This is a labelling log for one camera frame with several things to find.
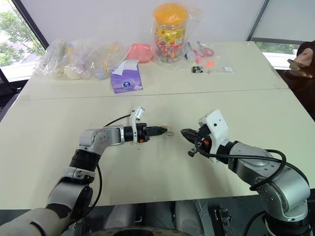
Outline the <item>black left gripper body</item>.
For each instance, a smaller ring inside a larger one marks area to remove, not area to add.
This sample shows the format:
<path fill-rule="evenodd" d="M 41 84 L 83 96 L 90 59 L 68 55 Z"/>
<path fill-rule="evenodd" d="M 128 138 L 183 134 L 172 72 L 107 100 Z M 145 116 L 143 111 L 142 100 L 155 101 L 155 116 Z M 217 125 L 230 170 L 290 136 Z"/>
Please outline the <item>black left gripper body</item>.
<path fill-rule="evenodd" d="M 138 143 L 145 143 L 150 140 L 146 123 L 137 123 L 136 129 L 137 129 L 137 142 Z"/>

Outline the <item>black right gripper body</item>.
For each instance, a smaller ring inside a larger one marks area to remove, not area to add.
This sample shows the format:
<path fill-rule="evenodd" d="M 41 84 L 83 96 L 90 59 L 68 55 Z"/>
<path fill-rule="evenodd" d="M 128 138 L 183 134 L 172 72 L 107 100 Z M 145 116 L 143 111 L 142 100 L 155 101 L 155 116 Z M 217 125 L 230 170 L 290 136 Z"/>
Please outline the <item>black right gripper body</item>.
<path fill-rule="evenodd" d="M 196 130 L 194 144 L 197 151 L 202 155 L 209 155 L 211 149 L 210 129 L 206 124 Z"/>

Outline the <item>bystander's hand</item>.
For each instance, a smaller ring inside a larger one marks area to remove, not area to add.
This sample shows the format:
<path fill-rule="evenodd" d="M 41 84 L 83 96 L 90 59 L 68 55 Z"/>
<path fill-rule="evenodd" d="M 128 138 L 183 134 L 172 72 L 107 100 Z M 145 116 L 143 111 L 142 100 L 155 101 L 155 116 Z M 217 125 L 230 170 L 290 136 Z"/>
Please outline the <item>bystander's hand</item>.
<path fill-rule="evenodd" d="M 295 59 L 294 62 L 296 64 L 300 64 L 299 68 L 310 66 L 313 60 L 313 50 L 310 48 L 306 48 L 301 54 L 299 54 Z M 312 78 L 313 76 L 311 74 L 307 74 L 306 72 L 303 72 L 302 70 L 295 70 L 297 73 L 299 73 L 302 77 L 306 78 Z"/>

